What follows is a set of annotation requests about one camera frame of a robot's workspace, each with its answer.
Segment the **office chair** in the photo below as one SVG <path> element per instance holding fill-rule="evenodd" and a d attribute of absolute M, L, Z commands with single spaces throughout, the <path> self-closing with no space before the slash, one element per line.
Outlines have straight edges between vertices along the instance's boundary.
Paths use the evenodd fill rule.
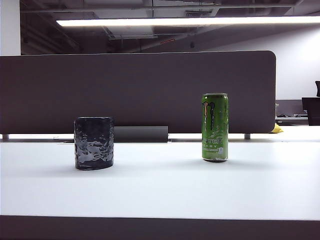
<path fill-rule="evenodd" d="M 316 96 L 317 97 L 320 97 L 320 81 L 315 81 L 315 85 L 316 85 L 316 88 L 317 88 L 317 93 L 316 93 Z"/>
<path fill-rule="evenodd" d="M 310 101 L 308 103 L 308 122 L 309 126 L 320 126 L 320 98 L 319 101 Z"/>

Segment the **fluorescent light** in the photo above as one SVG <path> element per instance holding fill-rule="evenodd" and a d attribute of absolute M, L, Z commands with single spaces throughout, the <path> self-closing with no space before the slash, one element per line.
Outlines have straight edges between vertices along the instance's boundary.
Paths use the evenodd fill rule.
<path fill-rule="evenodd" d="M 320 23 L 320 16 L 258 16 L 204 18 L 129 18 L 57 20 L 63 27 L 140 27 L 140 26 L 210 26 L 231 24 L 311 24 Z"/>

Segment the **energy drink can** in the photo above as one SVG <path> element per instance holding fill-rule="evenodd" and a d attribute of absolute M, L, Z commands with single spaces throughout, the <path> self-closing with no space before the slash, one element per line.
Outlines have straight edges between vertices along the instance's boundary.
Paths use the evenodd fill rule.
<path fill-rule="evenodd" d="M 206 93 L 201 103 L 202 158 L 224 162 L 228 159 L 228 95 Z"/>

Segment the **black cup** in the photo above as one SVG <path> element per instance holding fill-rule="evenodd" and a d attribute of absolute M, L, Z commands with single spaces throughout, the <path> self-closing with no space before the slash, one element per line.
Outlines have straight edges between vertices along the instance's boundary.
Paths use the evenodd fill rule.
<path fill-rule="evenodd" d="M 77 169 L 111 167 L 114 164 L 114 119 L 77 117 L 74 121 L 74 153 Z"/>

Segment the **white wall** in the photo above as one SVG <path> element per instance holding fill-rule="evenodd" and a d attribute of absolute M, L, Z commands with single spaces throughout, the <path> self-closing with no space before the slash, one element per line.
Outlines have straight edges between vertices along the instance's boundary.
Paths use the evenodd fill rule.
<path fill-rule="evenodd" d="M 270 50 L 276 55 L 277 100 L 315 97 L 320 80 L 320 26 L 269 35 L 207 51 Z"/>
<path fill-rule="evenodd" d="M 20 1 L 0 0 L 0 56 L 21 54 Z"/>

